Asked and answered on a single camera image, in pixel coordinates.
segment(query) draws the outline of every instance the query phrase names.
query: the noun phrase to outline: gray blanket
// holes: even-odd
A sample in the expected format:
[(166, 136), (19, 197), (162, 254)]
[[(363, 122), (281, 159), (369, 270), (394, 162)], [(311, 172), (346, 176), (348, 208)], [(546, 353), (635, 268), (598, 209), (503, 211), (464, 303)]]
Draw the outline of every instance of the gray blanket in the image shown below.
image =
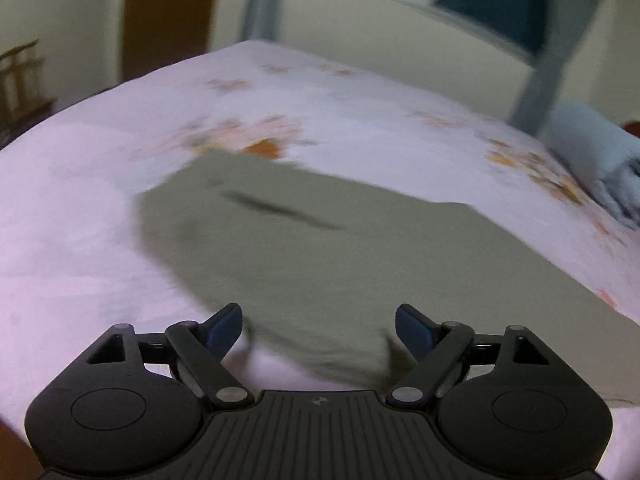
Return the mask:
[(411, 303), (479, 332), (529, 326), (604, 397), (640, 400), (623, 365), (640, 327), (465, 205), (210, 152), (142, 196), (140, 216), (148, 250), (206, 308), (238, 302), (264, 344), (320, 376), (389, 387), (394, 312)]
[(640, 226), (640, 139), (585, 104), (560, 103), (547, 125), (547, 145), (624, 225)]

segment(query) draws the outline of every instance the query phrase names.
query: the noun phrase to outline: window sill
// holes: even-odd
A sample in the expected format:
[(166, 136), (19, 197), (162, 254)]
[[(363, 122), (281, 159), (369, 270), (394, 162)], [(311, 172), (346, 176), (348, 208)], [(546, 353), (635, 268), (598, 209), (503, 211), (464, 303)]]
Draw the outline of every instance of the window sill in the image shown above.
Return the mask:
[(504, 51), (506, 54), (514, 57), (515, 59), (520, 60), (521, 62), (531, 66), (533, 64), (533, 56), (522, 47), (513, 43), (513, 41), (508, 40), (507, 38), (501, 36), (489, 30), (479, 23), (473, 22), (451, 12), (450, 10), (442, 9), (436, 7), (432, 4), (431, 0), (394, 0), (403, 5), (413, 7), (414, 9), (421, 10), (424, 12), (429, 18), (434, 20), (438, 20), (440, 22), (446, 23), (452, 27), (458, 28), (467, 34), (471, 34), (476, 38), (493, 45), (496, 48)]

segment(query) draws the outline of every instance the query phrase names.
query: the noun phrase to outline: white bed sheet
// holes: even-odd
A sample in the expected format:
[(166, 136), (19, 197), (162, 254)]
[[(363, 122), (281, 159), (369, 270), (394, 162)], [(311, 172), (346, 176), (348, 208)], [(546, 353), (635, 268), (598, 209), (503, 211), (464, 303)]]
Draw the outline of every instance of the white bed sheet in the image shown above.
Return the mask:
[[(638, 232), (575, 189), (535, 139), (430, 92), (252, 41), (88, 99), (0, 152), (3, 418), (22, 432), (30, 400), (109, 325), (156, 332), (207, 316), (143, 253), (135, 198), (199, 150), (266, 138), (312, 171), (467, 203), (640, 322)], [(242, 339), (225, 363), (253, 388), (350, 387), (260, 342)], [(617, 405), (599, 471), (630, 480), (640, 410)]]

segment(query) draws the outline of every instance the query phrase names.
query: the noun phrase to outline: wooden chair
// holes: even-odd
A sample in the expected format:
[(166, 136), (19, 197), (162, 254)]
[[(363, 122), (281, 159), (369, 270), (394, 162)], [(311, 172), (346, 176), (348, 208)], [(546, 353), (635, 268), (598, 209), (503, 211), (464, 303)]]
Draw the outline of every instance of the wooden chair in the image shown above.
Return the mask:
[(43, 57), (36, 57), (38, 40), (0, 54), (0, 142), (11, 142), (49, 117), (55, 99), (42, 92)]

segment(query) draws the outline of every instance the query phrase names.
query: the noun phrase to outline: brown floor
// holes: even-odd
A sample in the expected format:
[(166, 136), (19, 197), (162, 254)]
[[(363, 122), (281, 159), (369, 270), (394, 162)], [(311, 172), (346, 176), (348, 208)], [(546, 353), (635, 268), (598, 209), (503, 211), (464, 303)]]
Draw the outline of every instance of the brown floor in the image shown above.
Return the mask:
[(31, 448), (0, 419), (0, 480), (34, 480), (41, 473)]

